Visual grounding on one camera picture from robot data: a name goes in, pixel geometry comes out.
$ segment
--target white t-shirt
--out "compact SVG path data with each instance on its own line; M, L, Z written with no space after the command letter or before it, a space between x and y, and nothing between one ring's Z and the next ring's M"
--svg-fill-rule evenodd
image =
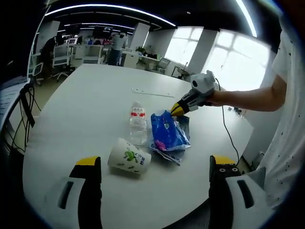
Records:
M305 61L284 31L273 70L287 83L279 126L260 163L266 167L267 203L274 208L284 201L305 158Z
M127 45L127 36L120 38L120 35L116 34L113 36L111 42L112 49L120 51Z

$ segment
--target plastic water bottle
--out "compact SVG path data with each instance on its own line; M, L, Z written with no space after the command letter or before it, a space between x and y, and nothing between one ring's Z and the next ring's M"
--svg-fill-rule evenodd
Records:
M133 103L130 115L130 141L134 145L144 145L147 141L147 122L141 103Z

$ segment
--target white pillar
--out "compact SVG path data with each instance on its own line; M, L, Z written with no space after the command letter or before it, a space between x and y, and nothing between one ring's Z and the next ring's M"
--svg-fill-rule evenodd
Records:
M187 69L192 73L201 73L205 62L216 41L218 31L204 29Z
M59 28L60 21L51 21L44 23L39 28L39 34L37 38L36 53L40 52L40 49L43 48L44 44L48 39L55 37Z
M139 46L144 45L147 33L149 32L149 25L138 23L132 36L130 48L135 50Z

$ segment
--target ceiling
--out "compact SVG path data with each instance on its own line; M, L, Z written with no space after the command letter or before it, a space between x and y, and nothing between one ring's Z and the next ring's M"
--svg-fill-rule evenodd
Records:
M269 12L256 0L243 0L248 9L258 38L273 46L279 43L280 27L276 15ZM111 4L126 6L148 12L161 17L176 26L204 26L206 29L227 29L252 35L250 27L240 10L236 0L188 0L182 3L171 3L164 0L135 1L135 0L58 0L54 2L49 12L64 7L81 4ZM157 18L131 10L110 7L79 7L59 11L45 17L45 21L60 21L60 30L66 24L75 23L107 23L134 28L137 23L151 26L150 31L176 28Z

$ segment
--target floor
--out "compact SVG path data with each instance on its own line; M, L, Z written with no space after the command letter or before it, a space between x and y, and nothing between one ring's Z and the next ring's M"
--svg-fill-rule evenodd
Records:
M137 65L137 69L144 70L143 68L144 67L142 65L139 65L139 64ZM46 105L49 98L57 90L57 88L64 82L65 79L66 79L65 76L62 76L59 79L59 82L57 82L56 79L54 79L54 78L46 79L41 82L41 86L39 86L39 85L34 86L35 99L36 99L36 102L39 105L40 109L44 108L44 106ZM40 114L40 111L39 111L38 107L36 106L36 104L34 104L34 106L33 106L32 114L34 116L34 119L37 118ZM26 123L26 115L23 115L23 117L24 117L24 122ZM19 125L19 128L17 130L17 133L16 133L15 143L22 149L24 149L24 138L25 138L25 128L24 128L23 123L21 122ZM245 173L250 172L250 170L249 170L247 164L244 162L243 158L241 158L237 167L240 170L240 172L245 172Z

